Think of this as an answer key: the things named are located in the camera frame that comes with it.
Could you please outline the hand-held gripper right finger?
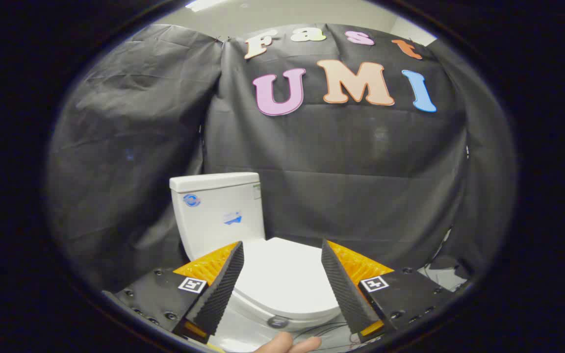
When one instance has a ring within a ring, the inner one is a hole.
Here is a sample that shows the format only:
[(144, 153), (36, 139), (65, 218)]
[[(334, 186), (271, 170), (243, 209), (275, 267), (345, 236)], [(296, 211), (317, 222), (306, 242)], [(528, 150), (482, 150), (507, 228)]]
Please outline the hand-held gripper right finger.
[(468, 286), (454, 270), (389, 267), (328, 239), (321, 265), (339, 311), (360, 343), (406, 330), (444, 310)]

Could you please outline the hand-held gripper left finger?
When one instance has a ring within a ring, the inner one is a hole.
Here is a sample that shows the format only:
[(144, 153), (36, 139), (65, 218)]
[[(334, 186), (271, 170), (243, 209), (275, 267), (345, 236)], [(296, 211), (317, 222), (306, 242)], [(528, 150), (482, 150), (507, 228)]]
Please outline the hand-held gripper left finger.
[(206, 344), (215, 335), (244, 267), (244, 244), (230, 243), (179, 268), (154, 268), (104, 296), (137, 319)]

